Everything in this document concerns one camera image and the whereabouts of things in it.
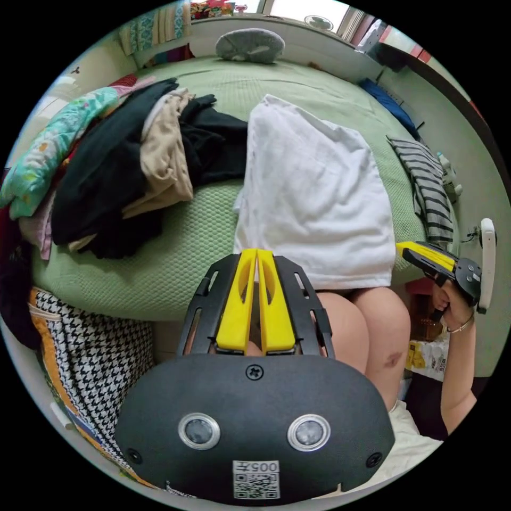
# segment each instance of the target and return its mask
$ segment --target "white bottle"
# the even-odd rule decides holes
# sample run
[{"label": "white bottle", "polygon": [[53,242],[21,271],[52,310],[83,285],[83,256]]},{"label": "white bottle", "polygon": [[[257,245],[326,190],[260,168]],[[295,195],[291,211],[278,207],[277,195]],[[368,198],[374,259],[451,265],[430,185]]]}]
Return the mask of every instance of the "white bottle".
[{"label": "white bottle", "polygon": [[437,153],[440,165],[443,168],[443,187],[449,196],[450,201],[454,204],[463,192],[463,187],[459,183],[456,172],[452,168],[451,162],[442,154]]}]

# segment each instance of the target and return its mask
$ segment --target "camera lens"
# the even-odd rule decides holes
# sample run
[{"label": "camera lens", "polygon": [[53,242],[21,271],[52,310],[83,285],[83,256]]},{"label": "camera lens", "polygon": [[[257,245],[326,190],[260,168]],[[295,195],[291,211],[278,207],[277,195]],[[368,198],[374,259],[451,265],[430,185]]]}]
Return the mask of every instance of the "camera lens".
[{"label": "camera lens", "polygon": [[179,421],[178,434],[188,447],[206,450],[219,442],[220,426],[209,415],[188,414]]},{"label": "camera lens", "polygon": [[316,451],[330,438],[330,425],[319,415],[302,415],[287,430],[287,441],[297,451]]}]

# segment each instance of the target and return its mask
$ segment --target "bed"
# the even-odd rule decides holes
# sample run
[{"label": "bed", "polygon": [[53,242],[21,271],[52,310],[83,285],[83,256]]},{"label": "bed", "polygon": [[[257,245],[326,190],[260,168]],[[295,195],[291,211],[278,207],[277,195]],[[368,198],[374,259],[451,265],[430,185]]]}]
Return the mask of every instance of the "bed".
[{"label": "bed", "polygon": [[[289,101],[313,115],[359,131],[372,148],[389,195],[396,241],[424,241],[414,213],[407,174],[386,135],[412,140],[405,128],[360,87],[327,73],[279,62],[264,66],[204,57],[141,70],[139,77],[177,77],[197,96],[213,93],[219,111],[247,120],[265,94]],[[33,280],[62,301],[89,312],[150,321],[181,320],[209,266],[233,250],[233,204],[241,181],[196,191],[190,203],[165,212],[163,234],[133,257],[98,260],[52,246],[49,261],[34,251]],[[458,252],[456,222],[451,251]],[[397,257],[392,283],[404,284],[422,273]]]}]

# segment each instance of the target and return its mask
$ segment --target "human hand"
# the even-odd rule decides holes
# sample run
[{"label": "human hand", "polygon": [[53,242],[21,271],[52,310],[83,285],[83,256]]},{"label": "human hand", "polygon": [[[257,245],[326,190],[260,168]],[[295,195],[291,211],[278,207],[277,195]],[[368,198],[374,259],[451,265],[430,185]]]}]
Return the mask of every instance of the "human hand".
[{"label": "human hand", "polygon": [[444,311],[443,319],[449,330],[464,325],[474,313],[451,281],[446,281],[442,287],[434,284],[432,298],[435,309]]}]

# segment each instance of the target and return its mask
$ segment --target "screw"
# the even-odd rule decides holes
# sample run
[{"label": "screw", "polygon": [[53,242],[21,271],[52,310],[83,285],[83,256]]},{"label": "screw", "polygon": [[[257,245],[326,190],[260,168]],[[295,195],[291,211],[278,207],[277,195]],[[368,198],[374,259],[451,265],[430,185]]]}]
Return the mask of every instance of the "screw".
[{"label": "screw", "polygon": [[374,468],[376,465],[379,465],[381,460],[383,458],[383,455],[381,452],[375,452],[371,454],[366,461],[366,467],[367,468]]},{"label": "screw", "polygon": [[135,464],[140,465],[142,463],[142,456],[135,449],[129,448],[126,451],[128,458]]},{"label": "screw", "polygon": [[257,364],[249,365],[245,371],[246,377],[252,381],[260,380],[264,373],[262,367]]}]

